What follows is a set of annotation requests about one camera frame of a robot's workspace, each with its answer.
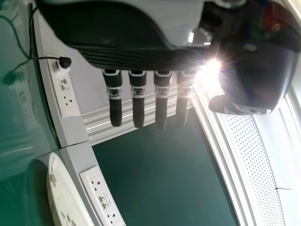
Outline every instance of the wall socket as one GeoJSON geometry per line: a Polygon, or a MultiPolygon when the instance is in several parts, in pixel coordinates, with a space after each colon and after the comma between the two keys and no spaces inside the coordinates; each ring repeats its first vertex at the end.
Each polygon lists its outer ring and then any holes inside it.
{"type": "Polygon", "coordinates": [[[110,211],[106,213],[106,217],[110,225],[115,225],[119,220],[114,208],[112,208],[110,211]]]}
{"type": "Polygon", "coordinates": [[[126,226],[98,166],[79,174],[103,226],[126,226]]]}
{"type": "Polygon", "coordinates": [[[99,193],[102,190],[101,177],[99,175],[93,177],[89,180],[90,186],[94,192],[94,194],[99,193]]]}
{"type": "Polygon", "coordinates": [[[56,74],[53,70],[53,63],[55,61],[56,60],[54,59],[48,59],[47,63],[61,116],[79,116],[79,107],[75,99],[69,73],[66,73],[64,75],[56,74]]]}

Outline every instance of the green wall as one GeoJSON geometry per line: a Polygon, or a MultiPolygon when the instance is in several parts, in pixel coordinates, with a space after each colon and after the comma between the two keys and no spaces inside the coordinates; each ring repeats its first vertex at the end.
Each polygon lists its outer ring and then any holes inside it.
{"type": "Polygon", "coordinates": [[[127,226],[234,226],[226,187],[192,109],[93,147],[127,226]]]}
{"type": "Polygon", "coordinates": [[[54,225],[47,199],[47,166],[37,159],[59,145],[39,63],[27,56],[30,13],[29,5],[0,0],[1,226],[54,225]]]}

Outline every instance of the lens flare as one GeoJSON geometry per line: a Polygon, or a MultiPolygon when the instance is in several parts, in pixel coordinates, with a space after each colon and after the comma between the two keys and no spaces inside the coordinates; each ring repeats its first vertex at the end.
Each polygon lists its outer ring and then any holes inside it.
{"type": "Polygon", "coordinates": [[[222,89],[218,80],[221,67],[222,64],[217,59],[209,60],[202,65],[196,75],[194,83],[195,90],[202,88],[210,95],[221,93],[222,89]]]}

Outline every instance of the perforated ceiling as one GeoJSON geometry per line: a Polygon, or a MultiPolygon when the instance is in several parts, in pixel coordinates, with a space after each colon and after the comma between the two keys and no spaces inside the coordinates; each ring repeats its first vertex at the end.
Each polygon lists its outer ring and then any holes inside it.
{"type": "Polygon", "coordinates": [[[253,200],[258,205],[263,224],[284,225],[269,160],[252,116],[221,116],[243,166],[248,186],[253,189],[253,200]]]}

